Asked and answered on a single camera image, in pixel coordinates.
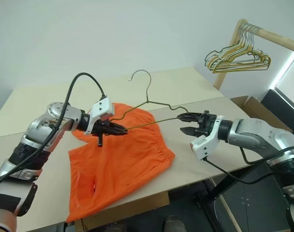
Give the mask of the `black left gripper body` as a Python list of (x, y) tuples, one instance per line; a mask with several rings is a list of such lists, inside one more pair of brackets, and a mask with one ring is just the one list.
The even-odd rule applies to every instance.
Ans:
[(112, 135), (110, 123), (107, 120), (98, 120), (91, 130), (91, 135), (98, 137), (98, 147), (103, 147), (103, 135)]

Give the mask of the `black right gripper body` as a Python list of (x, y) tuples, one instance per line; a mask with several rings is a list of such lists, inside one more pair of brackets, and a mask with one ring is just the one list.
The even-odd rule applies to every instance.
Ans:
[(212, 132), (214, 122), (216, 121), (217, 115), (211, 114), (208, 110), (205, 110), (198, 118), (199, 127), (196, 129), (196, 137), (202, 135), (209, 136)]

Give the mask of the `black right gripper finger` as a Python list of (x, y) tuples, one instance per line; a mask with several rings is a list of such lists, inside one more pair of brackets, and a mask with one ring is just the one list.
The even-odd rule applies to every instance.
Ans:
[(196, 131), (196, 128), (194, 127), (183, 127), (183, 128), (180, 128), (180, 130), (182, 133), (186, 135), (197, 137), (197, 131)]
[(181, 121), (199, 121), (199, 118), (200, 118), (200, 113), (192, 113), (192, 112), (182, 113), (177, 116), (177, 119)]

